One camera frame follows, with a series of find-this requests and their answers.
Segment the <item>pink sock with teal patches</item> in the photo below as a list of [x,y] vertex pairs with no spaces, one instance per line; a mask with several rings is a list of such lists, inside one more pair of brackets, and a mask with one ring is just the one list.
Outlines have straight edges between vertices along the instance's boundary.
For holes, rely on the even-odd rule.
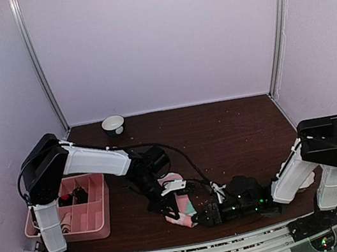
[[[187,183],[183,177],[179,174],[169,173],[164,178],[158,179],[158,183],[164,188],[169,185],[170,182],[180,181],[182,183],[186,183],[186,187],[189,187],[189,183]],[[171,194],[174,194],[177,202],[177,208],[179,209],[179,219],[174,219],[168,216],[165,216],[165,220],[179,226],[185,226],[188,228],[193,228],[197,225],[197,223],[192,221],[192,216],[194,216],[197,212],[191,203],[188,195],[180,195],[178,191],[171,191]]]

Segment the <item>brown beige argyle sock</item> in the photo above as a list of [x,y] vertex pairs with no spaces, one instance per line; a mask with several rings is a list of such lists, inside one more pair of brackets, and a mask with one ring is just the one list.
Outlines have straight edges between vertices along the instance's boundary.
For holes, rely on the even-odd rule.
[[71,193],[59,197],[58,206],[67,207],[75,204],[88,203],[88,192],[82,187],[76,187]]

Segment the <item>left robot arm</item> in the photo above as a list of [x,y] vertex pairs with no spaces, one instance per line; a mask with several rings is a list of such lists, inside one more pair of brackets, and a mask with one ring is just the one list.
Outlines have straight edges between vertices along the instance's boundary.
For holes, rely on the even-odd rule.
[[165,193],[158,174],[169,164],[160,146],[144,152],[131,147],[98,148],[76,145],[45,134],[21,165],[17,187],[20,197],[33,209],[48,252],[68,252],[59,226],[57,199],[64,179],[102,174],[126,177],[148,201],[151,212],[179,219],[173,193]]

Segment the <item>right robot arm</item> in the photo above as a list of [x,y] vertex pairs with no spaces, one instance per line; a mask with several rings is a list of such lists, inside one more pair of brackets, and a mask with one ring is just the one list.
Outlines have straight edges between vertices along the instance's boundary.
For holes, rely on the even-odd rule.
[[312,181],[316,168],[321,168],[320,184],[314,198],[315,212],[309,225],[322,231],[333,219],[337,207],[337,115],[307,119],[296,127],[297,138],[288,158],[270,185],[261,186],[255,178],[234,176],[227,186],[230,197],[209,204],[191,220],[202,226],[219,226],[245,215],[258,213],[273,217],[282,213],[296,193]]

